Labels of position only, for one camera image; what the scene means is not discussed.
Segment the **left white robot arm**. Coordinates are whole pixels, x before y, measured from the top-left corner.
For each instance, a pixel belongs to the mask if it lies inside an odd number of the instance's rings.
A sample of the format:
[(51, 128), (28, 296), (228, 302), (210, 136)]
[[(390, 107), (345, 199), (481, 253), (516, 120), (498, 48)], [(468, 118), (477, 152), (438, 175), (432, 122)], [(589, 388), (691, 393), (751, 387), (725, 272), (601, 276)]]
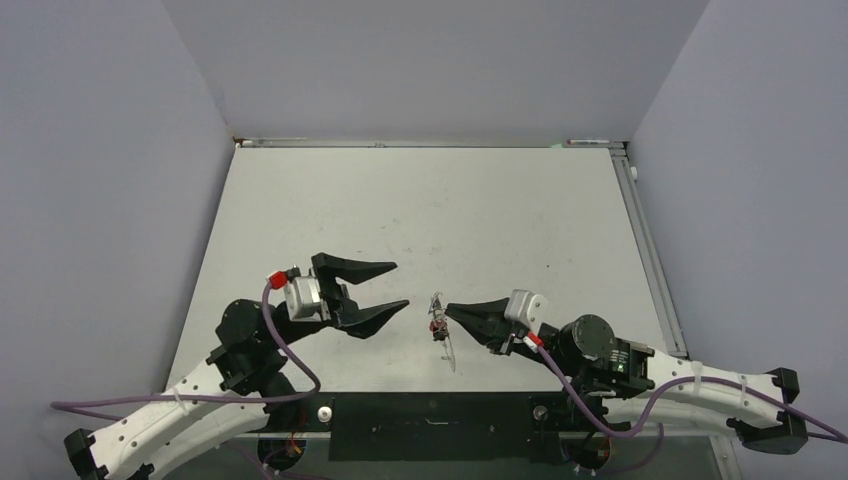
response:
[(326, 328), (357, 339), (374, 336), (408, 301), (362, 308), (347, 287), (395, 269), (392, 261), (361, 261), (317, 253), (311, 267), (270, 274), (257, 300), (229, 303), (207, 357), (159, 394), (82, 402), (55, 401), (54, 410), (98, 417), (99, 408), (137, 405), (108, 426), (77, 429), (63, 445), (80, 479), (163, 477), (198, 454), (242, 433), (289, 428), (303, 401), (322, 387), (292, 343)]

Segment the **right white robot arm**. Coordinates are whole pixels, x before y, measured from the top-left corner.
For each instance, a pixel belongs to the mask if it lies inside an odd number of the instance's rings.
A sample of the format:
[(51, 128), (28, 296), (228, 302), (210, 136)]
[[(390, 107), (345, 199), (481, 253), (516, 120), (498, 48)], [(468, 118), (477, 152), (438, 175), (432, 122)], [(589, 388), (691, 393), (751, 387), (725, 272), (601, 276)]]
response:
[(795, 371), (744, 374), (673, 357), (616, 336), (595, 314), (555, 327), (544, 320), (547, 305), (540, 294), (515, 290), (485, 303), (449, 303), (444, 315), (492, 354), (546, 367), (565, 392), (567, 419), (579, 428), (628, 438), (648, 423), (687, 425), (776, 455), (807, 443), (807, 422), (790, 409), (800, 392)]

